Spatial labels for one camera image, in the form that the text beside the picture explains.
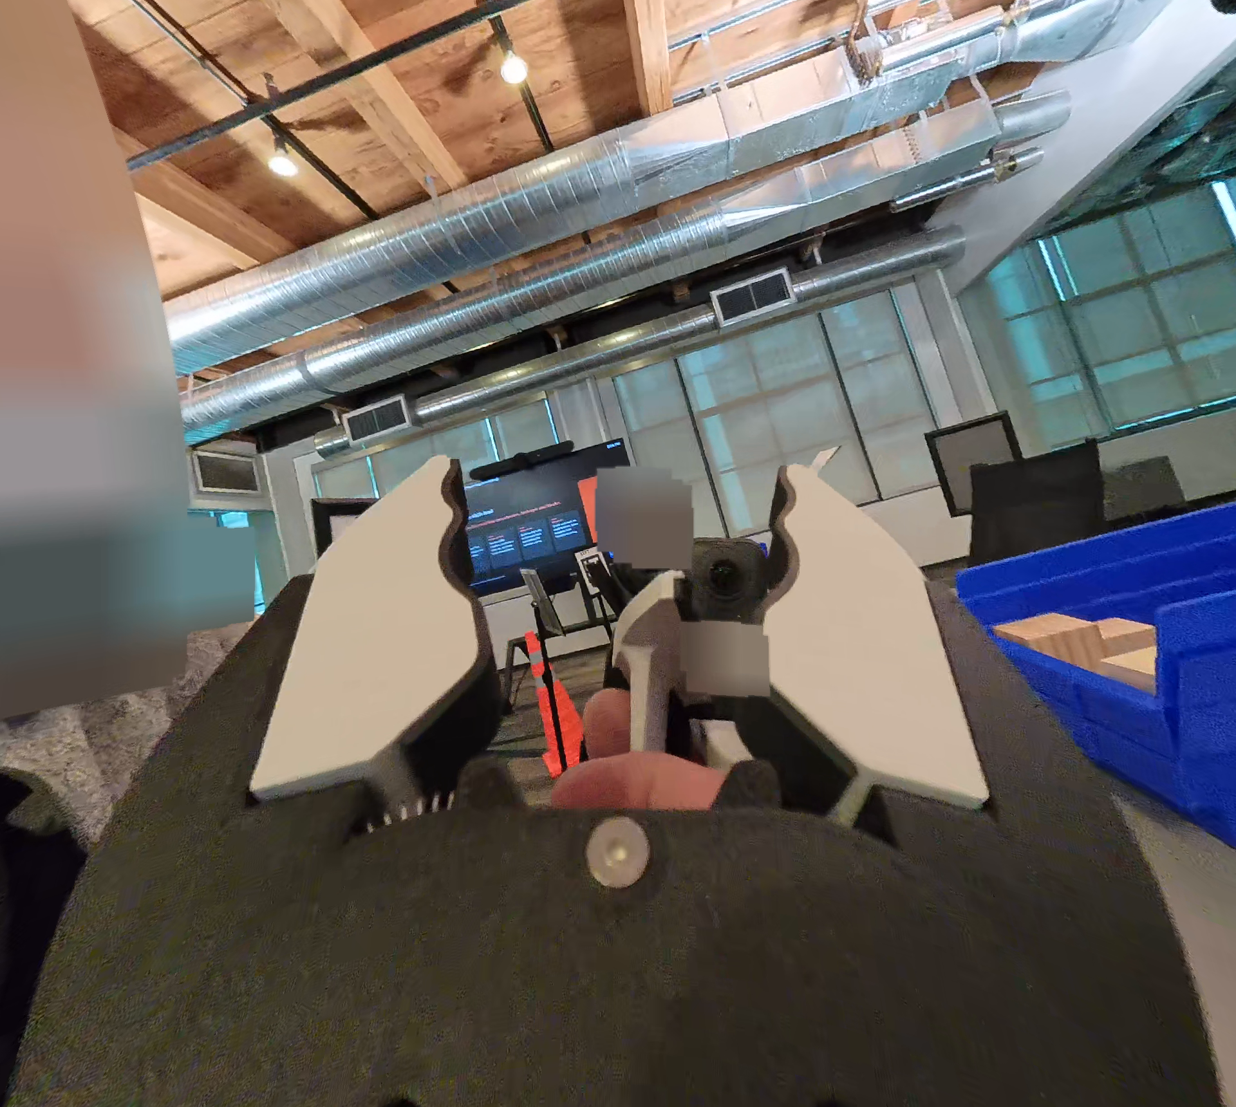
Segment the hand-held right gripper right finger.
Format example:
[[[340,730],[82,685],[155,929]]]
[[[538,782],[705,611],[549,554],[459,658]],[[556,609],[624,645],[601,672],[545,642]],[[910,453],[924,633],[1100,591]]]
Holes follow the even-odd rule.
[[[926,579],[874,518],[811,466],[771,503],[766,676],[739,735],[782,805],[845,827],[877,789],[980,812],[991,787]]]

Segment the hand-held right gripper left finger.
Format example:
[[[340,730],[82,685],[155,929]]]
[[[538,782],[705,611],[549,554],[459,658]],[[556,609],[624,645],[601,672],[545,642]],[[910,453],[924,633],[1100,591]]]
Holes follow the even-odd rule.
[[[466,523],[461,464],[432,457],[319,559],[252,773],[258,804],[346,786],[398,820],[461,804],[506,715]]]

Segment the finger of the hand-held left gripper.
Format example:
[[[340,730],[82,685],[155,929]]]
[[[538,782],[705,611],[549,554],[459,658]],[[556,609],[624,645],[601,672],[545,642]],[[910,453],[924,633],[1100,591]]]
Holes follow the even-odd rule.
[[[691,753],[682,663],[683,590],[683,573],[658,573],[617,622],[617,671],[628,681],[633,753]]]

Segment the large pale wooden cube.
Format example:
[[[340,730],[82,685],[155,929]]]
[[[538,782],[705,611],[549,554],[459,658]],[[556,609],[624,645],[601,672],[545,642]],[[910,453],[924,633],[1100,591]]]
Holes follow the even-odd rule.
[[[1064,663],[1095,671],[1107,656],[1100,626],[1071,615],[1037,615],[994,626],[994,636]]]

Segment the blue plastic bin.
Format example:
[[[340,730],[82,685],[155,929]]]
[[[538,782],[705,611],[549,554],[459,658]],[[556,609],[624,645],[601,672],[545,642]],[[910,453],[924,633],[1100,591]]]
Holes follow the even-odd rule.
[[[1084,753],[1235,845],[1235,505],[969,568],[956,593],[987,633],[1041,615],[1156,629],[1154,694],[998,642]]]

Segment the small yellowish wooden cube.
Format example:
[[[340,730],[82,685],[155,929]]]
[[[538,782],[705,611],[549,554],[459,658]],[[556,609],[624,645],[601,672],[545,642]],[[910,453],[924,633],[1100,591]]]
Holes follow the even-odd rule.
[[[1109,618],[1097,622],[1104,654],[1097,672],[1145,694],[1158,694],[1158,636],[1150,624]]]

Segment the person's left hand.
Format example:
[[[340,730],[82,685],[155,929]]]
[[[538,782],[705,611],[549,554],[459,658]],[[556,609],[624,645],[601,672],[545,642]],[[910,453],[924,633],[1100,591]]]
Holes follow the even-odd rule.
[[[631,699],[603,688],[583,714],[588,759],[567,769],[552,787],[554,809],[710,809],[725,773],[667,753],[631,751]]]

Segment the black framed panel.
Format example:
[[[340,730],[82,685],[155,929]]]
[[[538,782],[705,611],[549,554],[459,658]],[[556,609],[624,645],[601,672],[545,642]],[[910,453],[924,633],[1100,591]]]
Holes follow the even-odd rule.
[[[953,518],[973,512],[973,469],[1025,458],[1007,410],[924,435],[937,482]]]
[[[311,538],[315,543],[317,561],[313,572],[328,548],[360,518],[367,509],[374,507],[378,498],[313,498],[310,503]]]

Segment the orange traffic cone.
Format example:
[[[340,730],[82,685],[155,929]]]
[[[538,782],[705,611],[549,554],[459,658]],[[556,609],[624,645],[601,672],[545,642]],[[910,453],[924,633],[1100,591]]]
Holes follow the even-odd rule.
[[[538,708],[547,733],[543,762],[556,780],[579,766],[585,748],[583,717],[547,658],[543,640],[529,631],[523,636],[536,683]]]

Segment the small floor sign stand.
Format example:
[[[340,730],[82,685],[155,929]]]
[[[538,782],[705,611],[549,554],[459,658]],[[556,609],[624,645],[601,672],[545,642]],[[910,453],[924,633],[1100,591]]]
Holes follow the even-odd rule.
[[[568,627],[563,624],[541,575],[534,568],[522,568],[520,575],[534,604],[536,633],[540,636],[565,638]]]

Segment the black high back chair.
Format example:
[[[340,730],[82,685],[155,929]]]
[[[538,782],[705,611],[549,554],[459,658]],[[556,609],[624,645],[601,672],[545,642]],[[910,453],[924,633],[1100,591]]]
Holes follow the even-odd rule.
[[[974,467],[971,518],[971,568],[1104,536],[1098,441]]]

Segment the person's grey sweater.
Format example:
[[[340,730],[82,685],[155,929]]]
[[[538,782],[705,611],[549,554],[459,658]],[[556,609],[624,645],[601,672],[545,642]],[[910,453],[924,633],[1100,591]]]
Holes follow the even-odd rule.
[[[2,719],[2,825],[100,843],[137,773],[250,629],[189,636],[188,669],[171,685]]]

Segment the black ceiling pipe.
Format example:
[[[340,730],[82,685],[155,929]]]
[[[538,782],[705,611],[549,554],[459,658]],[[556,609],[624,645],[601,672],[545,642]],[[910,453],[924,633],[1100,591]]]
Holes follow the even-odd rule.
[[[353,60],[337,69],[308,79],[281,95],[270,95],[268,99],[254,101],[243,110],[222,117],[204,128],[186,133],[171,142],[150,148],[132,158],[128,158],[126,167],[130,173],[143,171],[164,160],[175,158],[180,153],[195,149],[209,140],[223,137],[241,126],[252,124],[254,121],[272,121],[276,115],[294,104],[299,104],[315,95],[331,92],[333,88],[360,79],[378,67],[391,65],[412,52],[435,45],[450,36],[461,34],[462,31],[473,29],[484,22],[491,22],[509,11],[527,6],[536,0],[484,0],[480,6],[468,9],[466,13],[444,18],[416,34],[405,36],[392,42],[383,49],[376,49],[360,60]]]

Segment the wall television screen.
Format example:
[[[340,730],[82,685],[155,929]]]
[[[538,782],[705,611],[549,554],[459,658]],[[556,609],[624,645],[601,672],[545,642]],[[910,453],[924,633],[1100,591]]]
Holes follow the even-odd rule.
[[[466,485],[473,590],[479,597],[522,590],[523,570],[552,593],[579,573],[576,556],[595,548],[595,480],[604,467],[629,466],[622,439],[586,449],[534,451],[504,475]]]

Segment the duct vent grille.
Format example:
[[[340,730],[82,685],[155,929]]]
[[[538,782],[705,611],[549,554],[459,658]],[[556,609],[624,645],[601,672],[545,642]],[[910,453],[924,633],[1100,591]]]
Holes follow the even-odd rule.
[[[721,286],[710,293],[718,327],[737,327],[797,306],[797,290],[786,266]]]
[[[195,449],[189,453],[189,464],[198,494],[259,496],[263,493],[256,455]]]
[[[385,441],[412,424],[414,412],[410,412],[410,403],[403,394],[344,414],[344,428],[351,444]]]

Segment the thin silver spiral duct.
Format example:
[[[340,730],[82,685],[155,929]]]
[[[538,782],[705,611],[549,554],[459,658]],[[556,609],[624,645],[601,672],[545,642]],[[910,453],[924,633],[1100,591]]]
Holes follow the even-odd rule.
[[[962,261],[965,250],[967,236],[960,227],[922,230],[816,270],[802,270],[791,275],[788,295],[800,302],[859,284],[904,279],[922,268],[951,266]],[[649,286],[656,286],[651,270],[594,288],[565,279],[534,281],[534,291],[479,288],[182,394],[184,437],[189,446],[214,441],[373,381],[502,343],[529,329],[608,309]]]

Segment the large silver spiral duct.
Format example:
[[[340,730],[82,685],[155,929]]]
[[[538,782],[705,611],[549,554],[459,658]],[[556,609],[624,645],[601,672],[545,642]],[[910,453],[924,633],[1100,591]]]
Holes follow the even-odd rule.
[[[956,77],[822,94],[786,70],[610,130],[164,304],[177,374],[231,361],[940,103]]]

